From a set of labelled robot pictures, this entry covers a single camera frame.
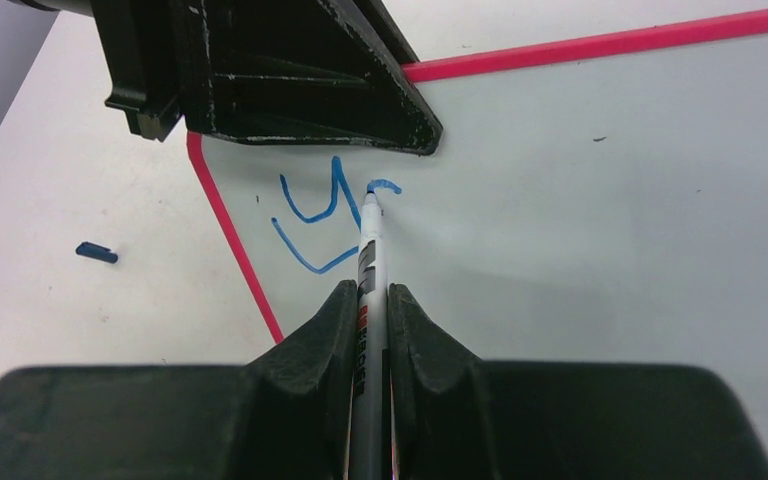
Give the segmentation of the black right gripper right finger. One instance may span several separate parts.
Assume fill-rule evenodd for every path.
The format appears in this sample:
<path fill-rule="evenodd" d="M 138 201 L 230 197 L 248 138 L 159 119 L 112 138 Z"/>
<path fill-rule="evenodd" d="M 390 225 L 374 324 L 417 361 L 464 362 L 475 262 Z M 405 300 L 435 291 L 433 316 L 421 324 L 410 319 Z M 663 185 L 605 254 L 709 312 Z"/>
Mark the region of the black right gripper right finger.
<path fill-rule="evenodd" d="M 387 315 L 399 479 L 768 479 L 741 402 L 709 370 L 483 360 L 403 284 Z"/>

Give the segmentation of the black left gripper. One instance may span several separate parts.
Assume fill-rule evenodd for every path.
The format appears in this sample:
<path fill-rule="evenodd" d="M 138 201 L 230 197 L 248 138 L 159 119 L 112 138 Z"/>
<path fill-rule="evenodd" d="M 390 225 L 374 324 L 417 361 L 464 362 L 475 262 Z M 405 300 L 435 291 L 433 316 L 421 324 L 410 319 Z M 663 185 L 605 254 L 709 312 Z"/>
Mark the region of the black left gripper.
<path fill-rule="evenodd" d="M 131 134 L 188 130 L 248 145 L 352 145 L 433 153 L 443 127 L 405 73 L 370 64 L 338 1 L 92 1 Z"/>

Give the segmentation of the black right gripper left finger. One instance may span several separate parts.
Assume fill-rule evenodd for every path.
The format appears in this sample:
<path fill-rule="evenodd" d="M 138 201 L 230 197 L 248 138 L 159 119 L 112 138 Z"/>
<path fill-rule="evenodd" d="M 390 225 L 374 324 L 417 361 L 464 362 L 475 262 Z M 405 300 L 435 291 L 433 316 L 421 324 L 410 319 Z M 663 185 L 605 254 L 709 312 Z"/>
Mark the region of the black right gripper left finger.
<path fill-rule="evenodd" d="M 0 479 L 340 479 L 357 286 L 246 365 L 38 366 L 0 378 Z"/>

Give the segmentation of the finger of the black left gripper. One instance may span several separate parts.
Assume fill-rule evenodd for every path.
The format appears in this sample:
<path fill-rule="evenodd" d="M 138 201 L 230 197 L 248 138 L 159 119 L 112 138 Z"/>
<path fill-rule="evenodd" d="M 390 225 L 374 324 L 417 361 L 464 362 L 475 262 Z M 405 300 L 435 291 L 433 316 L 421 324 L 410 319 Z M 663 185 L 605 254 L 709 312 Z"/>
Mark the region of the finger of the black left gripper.
<path fill-rule="evenodd" d="M 406 65 L 419 60 L 383 1 L 338 1 L 337 21 L 352 49 L 370 64 Z"/>

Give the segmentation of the white whiteboard marker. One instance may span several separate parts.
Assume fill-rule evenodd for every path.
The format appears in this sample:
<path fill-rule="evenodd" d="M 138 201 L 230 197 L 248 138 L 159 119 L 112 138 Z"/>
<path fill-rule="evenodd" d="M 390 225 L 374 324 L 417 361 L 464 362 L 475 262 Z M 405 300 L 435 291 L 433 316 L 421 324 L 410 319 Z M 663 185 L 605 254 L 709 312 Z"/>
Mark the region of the white whiteboard marker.
<path fill-rule="evenodd" d="M 369 189 L 360 210 L 356 360 L 348 477 L 390 479 L 391 413 L 383 212 Z"/>

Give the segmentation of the blue marker cap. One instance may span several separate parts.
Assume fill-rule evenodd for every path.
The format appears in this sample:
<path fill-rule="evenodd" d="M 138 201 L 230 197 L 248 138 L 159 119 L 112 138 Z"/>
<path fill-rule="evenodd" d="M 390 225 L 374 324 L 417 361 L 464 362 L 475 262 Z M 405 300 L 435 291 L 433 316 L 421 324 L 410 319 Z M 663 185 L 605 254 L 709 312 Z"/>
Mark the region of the blue marker cap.
<path fill-rule="evenodd" d="M 110 248 L 88 241 L 80 243 L 76 247 L 75 253 L 78 256 L 90 258 L 108 264 L 116 264 L 119 260 L 118 254 Z"/>

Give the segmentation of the pink framed whiteboard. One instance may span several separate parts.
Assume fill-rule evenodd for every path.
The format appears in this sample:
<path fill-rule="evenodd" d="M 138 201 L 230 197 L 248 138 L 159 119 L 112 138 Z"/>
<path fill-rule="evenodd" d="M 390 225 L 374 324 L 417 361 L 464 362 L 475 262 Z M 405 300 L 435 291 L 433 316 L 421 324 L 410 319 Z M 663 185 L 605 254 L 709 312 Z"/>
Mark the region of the pink framed whiteboard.
<path fill-rule="evenodd" d="M 380 190 L 387 267 L 487 358 L 716 372 L 768 450 L 768 7 L 425 62 L 430 156 L 188 137 L 268 329 L 353 277 Z"/>

